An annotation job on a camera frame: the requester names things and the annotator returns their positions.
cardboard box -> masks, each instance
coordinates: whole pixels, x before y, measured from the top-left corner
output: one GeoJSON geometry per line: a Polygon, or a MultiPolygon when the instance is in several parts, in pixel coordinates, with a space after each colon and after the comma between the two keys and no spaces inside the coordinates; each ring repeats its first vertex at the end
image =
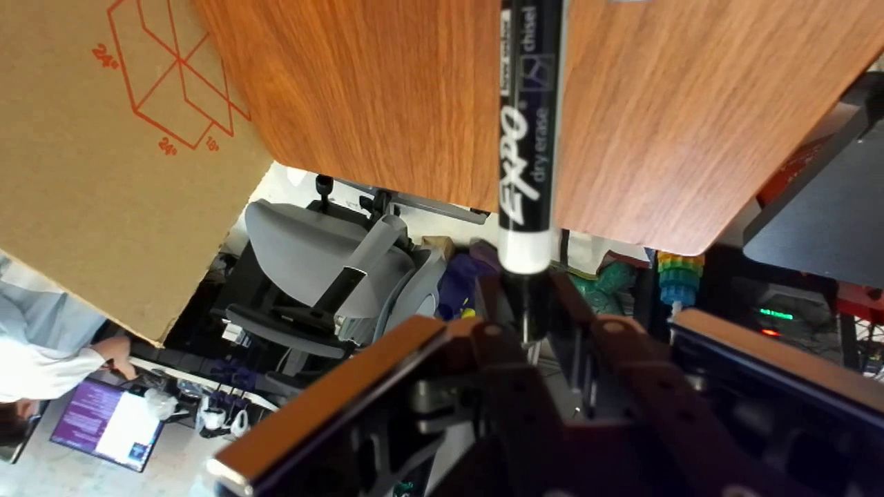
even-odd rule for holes
{"type": "Polygon", "coordinates": [[[187,0],[0,5],[0,249],[163,343],[270,166],[187,0]]]}

red drawing on cardboard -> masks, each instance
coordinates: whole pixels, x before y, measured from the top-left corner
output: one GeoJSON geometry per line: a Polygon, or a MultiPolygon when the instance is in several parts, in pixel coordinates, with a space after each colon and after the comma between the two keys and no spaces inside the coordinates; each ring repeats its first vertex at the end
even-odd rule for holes
{"type": "Polygon", "coordinates": [[[179,0],[114,0],[117,56],[106,45],[91,50],[102,66],[121,70],[134,113],[163,132],[163,154],[179,147],[218,151],[210,132],[236,135],[236,113],[248,118],[192,8],[179,0]]]}

white sleeve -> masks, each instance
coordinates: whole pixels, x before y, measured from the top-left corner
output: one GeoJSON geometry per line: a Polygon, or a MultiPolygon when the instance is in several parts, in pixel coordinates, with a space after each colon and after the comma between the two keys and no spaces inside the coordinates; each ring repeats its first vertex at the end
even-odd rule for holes
{"type": "Polygon", "coordinates": [[[91,347],[58,357],[47,347],[0,336],[0,404],[60,398],[102,365],[106,360],[91,347]]]}

white label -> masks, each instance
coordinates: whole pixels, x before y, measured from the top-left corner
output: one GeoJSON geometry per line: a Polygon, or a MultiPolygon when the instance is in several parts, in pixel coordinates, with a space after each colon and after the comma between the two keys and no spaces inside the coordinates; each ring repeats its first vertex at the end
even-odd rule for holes
{"type": "Polygon", "coordinates": [[[505,106],[501,107],[501,159],[504,159],[504,180],[501,180],[501,209],[513,222],[525,223],[525,197],[538,202],[541,193],[525,182],[527,159],[519,158],[519,142],[527,135],[527,118],[505,106]]]}

wood grain surface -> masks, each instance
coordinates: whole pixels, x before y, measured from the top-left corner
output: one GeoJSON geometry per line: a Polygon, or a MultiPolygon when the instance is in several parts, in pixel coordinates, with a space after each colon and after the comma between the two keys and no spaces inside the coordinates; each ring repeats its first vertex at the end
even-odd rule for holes
{"type": "MultiPolygon", "coordinates": [[[[196,0],[276,159],[496,209],[497,0],[196,0]]],[[[705,252],[884,48],[881,0],[571,0],[558,226],[705,252]]]]}

